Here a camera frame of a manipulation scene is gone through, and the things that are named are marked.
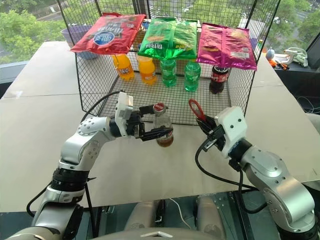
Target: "purple bucket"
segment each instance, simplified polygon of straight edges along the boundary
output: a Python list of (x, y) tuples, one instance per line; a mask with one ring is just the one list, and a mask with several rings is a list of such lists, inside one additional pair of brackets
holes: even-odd
[[(70, 34), (73, 39), (73, 42), (76, 44), (82, 37), (86, 34), (86, 32), (91, 29), (92, 25), (77, 25), (77, 26), (69, 26)], [(68, 43), (69, 47), (72, 48), (74, 44), (72, 43), (71, 37), (69, 35), (68, 29), (65, 28), (61, 31), (64, 39)], [(90, 51), (78, 52), (77, 55), (83, 59), (95, 59), (98, 57), (97, 54), (94, 54)]]

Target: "orange soda bottle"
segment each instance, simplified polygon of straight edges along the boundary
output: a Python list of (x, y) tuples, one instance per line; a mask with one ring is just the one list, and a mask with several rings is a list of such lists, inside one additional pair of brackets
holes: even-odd
[(153, 59), (146, 56), (136, 56), (138, 61), (138, 67), (141, 75), (142, 82), (148, 85), (152, 85), (157, 80), (156, 66)]
[(130, 59), (126, 54), (111, 55), (113, 59), (113, 65), (119, 74), (119, 77), (125, 81), (130, 81), (135, 77), (135, 72), (131, 66)]

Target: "pink chip bag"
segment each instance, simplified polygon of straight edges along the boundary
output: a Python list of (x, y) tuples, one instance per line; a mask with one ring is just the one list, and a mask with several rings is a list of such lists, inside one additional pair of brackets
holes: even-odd
[(196, 61), (219, 68), (257, 70), (249, 29), (203, 23)]

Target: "black cable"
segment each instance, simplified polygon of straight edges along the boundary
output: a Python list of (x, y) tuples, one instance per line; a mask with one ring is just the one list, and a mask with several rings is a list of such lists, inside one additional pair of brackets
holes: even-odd
[(256, 209), (253, 209), (253, 210), (250, 210), (250, 209), (246, 208), (245, 201), (244, 201), (244, 198), (242, 196), (242, 186), (243, 186), (243, 182), (244, 182), (244, 173), (242, 172), (242, 170), (240, 170), (239, 172), (240, 172), (240, 181), (239, 181), (238, 193), (239, 193), (240, 207), (247, 214), (256, 214), (256, 213), (260, 212), (262, 209), (264, 209), (267, 206), (267, 203), (265, 202), (264, 204), (262, 204), (261, 206), (257, 207)]
[(106, 98), (114, 95), (114, 94), (118, 94), (120, 92), (124, 92), (123, 90), (120, 90), (120, 91), (113, 91), (113, 92), (110, 92), (108, 93), (107, 95), (103, 96), (102, 98), (100, 98), (95, 104), (92, 105), (92, 107), (90, 107), (90, 109), (84, 114), (84, 116), (82, 117), (81, 119), (81, 122), (83, 122), (86, 117), (91, 113), (91, 111), (99, 104), (101, 103), (103, 100), (105, 100)]
[(85, 189), (86, 200), (88, 202), (88, 207), (89, 207), (89, 212), (90, 212), (92, 235), (93, 235), (93, 238), (97, 238), (98, 237), (97, 226), (96, 226), (94, 211), (93, 211), (93, 208), (92, 208), (91, 199), (90, 199), (90, 193), (89, 193), (89, 189), (88, 189), (88, 184), (87, 183), (84, 185), (84, 189)]
[[(225, 182), (225, 183), (228, 183), (228, 184), (233, 184), (233, 185), (239, 186), (239, 183), (238, 183), (238, 182), (236, 182), (236, 181), (231, 181), (231, 180), (225, 179), (225, 178), (220, 177), (220, 176), (216, 176), (216, 175), (212, 174), (211, 172), (206, 171), (206, 170), (200, 165), (199, 159), (198, 159), (198, 158), (199, 158), (199, 154), (201, 153), (201, 151), (203, 150), (203, 148), (204, 148), (204, 146), (207, 144), (207, 142), (209, 142), (208, 139), (206, 139), (206, 140), (200, 145), (200, 147), (198, 148), (198, 150), (197, 150), (196, 153), (195, 153), (194, 159), (195, 159), (195, 163), (196, 163), (196, 165), (198, 166), (198, 168), (199, 168), (204, 174), (208, 175), (209, 177), (212, 177), (212, 178), (214, 178), (214, 179), (220, 180), (220, 181)], [(245, 187), (245, 188), (248, 188), (248, 189), (254, 189), (254, 190), (256, 190), (255, 187), (250, 186), (250, 185), (243, 184), (242, 186)]]
[(28, 202), (28, 204), (26, 205), (26, 212), (27, 212), (31, 217), (34, 217), (34, 216), (35, 216), (35, 215), (33, 214), (33, 212), (30, 210), (31, 204), (32, 204), (35, 200), (37, 200), (37, 199), (46, 191), (47, 187), (48, 187), (50, 184), (51, 184), (51, 181), (49, 182), (49, 184), (48, 184), (47, 186), (45, 186), (45, 188), (44, 188), (41, 192), (39, 192), (34, 198), (32, 198), (32, 199), (30, 200), (30, 202)]

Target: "red chip bag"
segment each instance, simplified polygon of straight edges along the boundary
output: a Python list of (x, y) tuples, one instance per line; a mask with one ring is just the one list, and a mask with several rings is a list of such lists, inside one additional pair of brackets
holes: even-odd
[(90, 51), (103, 55), (127, 54), (145, 17), (144, 14), (102, 16), (71, 51)]

